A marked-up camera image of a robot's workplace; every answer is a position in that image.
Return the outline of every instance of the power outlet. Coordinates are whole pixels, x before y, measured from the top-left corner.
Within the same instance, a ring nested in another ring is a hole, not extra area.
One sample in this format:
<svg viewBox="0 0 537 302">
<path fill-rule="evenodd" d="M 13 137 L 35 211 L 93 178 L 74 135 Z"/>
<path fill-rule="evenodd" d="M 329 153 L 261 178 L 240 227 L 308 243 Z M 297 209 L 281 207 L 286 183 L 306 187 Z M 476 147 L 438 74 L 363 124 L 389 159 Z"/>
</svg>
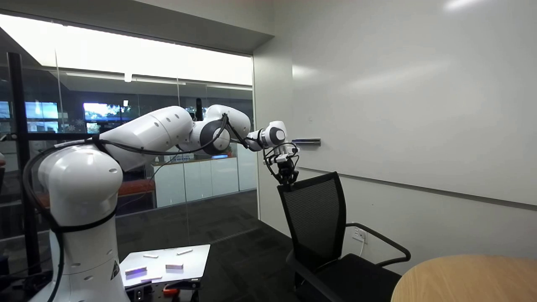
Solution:
<svg viewBox="0 0 537 302">
<path fill-rule="evenodd" d="M 363 242 L 365 245 L 367 244 L 367 232 L 361 228 L 355 227 L 352 237 L 353 239 Z"/>
</svg>

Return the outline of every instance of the wooden table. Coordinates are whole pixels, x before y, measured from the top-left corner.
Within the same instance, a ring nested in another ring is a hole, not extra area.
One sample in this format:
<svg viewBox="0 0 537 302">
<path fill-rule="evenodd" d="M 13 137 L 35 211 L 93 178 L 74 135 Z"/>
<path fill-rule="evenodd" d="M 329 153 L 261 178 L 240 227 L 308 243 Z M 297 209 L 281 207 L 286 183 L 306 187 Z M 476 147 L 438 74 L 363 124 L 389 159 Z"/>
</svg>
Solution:
<svg viewBox="0 0 537 302">
<path fill-rule="evenodd" d="M 391 301 L 537 301 L 537 261 L 487 255 L 432 259 L 403 275 Z"/>
</svg>

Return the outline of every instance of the dark carpet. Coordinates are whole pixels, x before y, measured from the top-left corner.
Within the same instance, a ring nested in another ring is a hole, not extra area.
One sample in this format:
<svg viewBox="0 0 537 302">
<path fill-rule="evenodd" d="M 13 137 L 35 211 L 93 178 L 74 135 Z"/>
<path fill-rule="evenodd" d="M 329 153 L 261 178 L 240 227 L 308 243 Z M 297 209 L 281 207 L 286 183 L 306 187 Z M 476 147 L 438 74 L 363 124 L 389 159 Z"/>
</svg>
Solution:
<svg viewBox="0 0 537 302">
<path fill-rule="evenodd" d="M 119 259 L 134 251 L 211 244 L 200 301 L 298 301 L 285 258 L 291 240 L 257 219 L 255 190 L 125 215 L 117 220 Z M 50 257 L 40 234 L 41 259 Z M 24 239 L 0 243 L 11 271 L 25 268 Z M 43 264 L 49 269 L 49 262 Z M 1 301 L 14 299 L 0 294 Z"/>
</svg>

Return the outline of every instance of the black office chair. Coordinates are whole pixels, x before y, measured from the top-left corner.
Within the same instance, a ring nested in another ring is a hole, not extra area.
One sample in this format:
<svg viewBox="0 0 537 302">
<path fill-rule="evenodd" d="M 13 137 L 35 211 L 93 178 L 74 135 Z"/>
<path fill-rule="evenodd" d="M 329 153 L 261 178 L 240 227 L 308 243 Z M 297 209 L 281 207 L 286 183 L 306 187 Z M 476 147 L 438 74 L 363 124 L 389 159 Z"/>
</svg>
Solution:
<svg viewBox="0 0 537 302">
<path fill-rule="evenodd" d="M 337 172 L 278 186 L 291 231 L 287 264 L 303 301 L 390 301 L 400 275 L 384 266 L 410 260 L 410 252 L 378 232 L 346 223 L 343 188 Z M 405 254 L 371 263 L 357 255 L 340 259 L 346 227 L 359 227 Z"/>
</svg>

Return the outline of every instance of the mesh chair back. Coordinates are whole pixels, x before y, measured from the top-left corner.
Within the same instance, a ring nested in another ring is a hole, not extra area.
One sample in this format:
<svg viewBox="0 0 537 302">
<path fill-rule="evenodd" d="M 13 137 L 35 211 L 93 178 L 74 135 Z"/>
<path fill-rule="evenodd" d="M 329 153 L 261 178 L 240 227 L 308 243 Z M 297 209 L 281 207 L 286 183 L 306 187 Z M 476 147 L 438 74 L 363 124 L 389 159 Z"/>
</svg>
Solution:
<svg viewBox="0 0 537 302">
<path fill-rule="evenodd" d="M 296 259 L 311 271 L 341 257 L 346 205 L 337 172 L 278 186 Z"/>
</svg>

